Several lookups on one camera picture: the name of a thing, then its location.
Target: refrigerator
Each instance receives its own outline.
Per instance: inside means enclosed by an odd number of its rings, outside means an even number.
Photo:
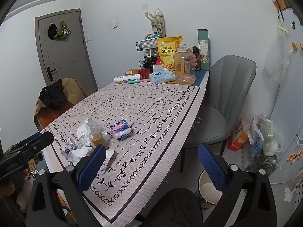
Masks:
[[[287,159],[303,150],[303,26],[292,9],[284,10],[283,26],[290,34],[290,40],[296,42],[298,49],[290,55],[285,79],[280,85],[278,97],[271,120],[279,128],[283,150],[278,155],[278,169],[270,176],[271,183],[285,183],[303,168],[303,157],[293,163]]]

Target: green box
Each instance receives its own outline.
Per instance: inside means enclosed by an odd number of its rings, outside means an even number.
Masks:
[[[209,70],[210,69],[210,48],[209,48],[209,38],[207,29],[198,29],[198,40],[199,40],[199,49],[201,57],[201,69]]]

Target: black stripe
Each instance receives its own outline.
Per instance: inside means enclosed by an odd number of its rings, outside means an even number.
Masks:
[[[148,174],[145,176],[145,178],[143,179],[143,181],[140,183],[140,185],[137,187],[137,189],[134,191],[134,193],[131,195],[131,197],[127,200],[127,202],[122,206],[122,208],[116,213],[116,215],[110,219],[108,218],[104,213],[102,213],[99,208],[97,208],[88,198],[87,196],[83,193],[82,196],[84,197],[84,199],[96,210],[96,212],[98,212],[105,220],[107,220],[108,222],[110,222],[111,224],[117,219],[117,217],[119,217],[119,215],[124,211],[124,209],[127,207],[127,205],[132,201],[132,199],[135,197],[135,195],[138,193],[138,191],[142,188],[142,186],[144,185],[144,183],[147,181],[147,179],[149,178],[149,176],[151,175],[151,173],[154,171],[154,169],[157,167],[158,163],[160,162],[160,160],[162,159],[162,157],[164,156],[165,152],[167,151],[167,149],[169,148],[170,144],[172,143],[173,139],[175,138],[176,134],[178,133],[181,125],[183,124],[185,118],[188,115],[188,112],[190,111],[190,108],[192,107],[199,91],[200,91],[200,87],[198,87],[198,91],[196,93],[196,95],[194,96],[189,108],[187,109],[186,114],[184,115],[182,121],[180,122],[178,128],[176,129],[174,135],[172,136],[172,138],[170,139],[169,143],[167,144],[167,146],[165,147],[165,149],[163,150],[162,154],[160,155],[160,157],[158,158],[158,160],[156,161],[156,163],[153,165],[153,167],[151,168],[151,170],[148,172]],[[65,168],[61,162],[61,160],[59,159],[55,149],[53,148],[55,155],[57,156],[61,166],[63,168]]]

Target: silver bolt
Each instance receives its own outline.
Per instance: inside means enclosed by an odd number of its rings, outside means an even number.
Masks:
[[[263,170],[263,169],[260,169],[259,172],[260,172],[261,175],[265,175],[266,174],[266,171]]]
[[[239,170],[239,167],[237,167],[236,165],[231,165],[230,169],[234,172],[236,172],[237,170]]]
[[[71,172],[74,169],[74,166],[69,165],[65,168],[68,172]]]
[[[39,175],[43,175],[44,173],[45,173],[45,170],[44,170],[44,169],[41,169],[41,170],[38,171],[38,174],[39,174]]]

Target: red can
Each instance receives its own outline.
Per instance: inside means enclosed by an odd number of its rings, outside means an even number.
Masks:
[[[200,71],[201,70],[201,64],[200,64],[200,53],[193,53],[195,58],[196,58],[196,71]]]

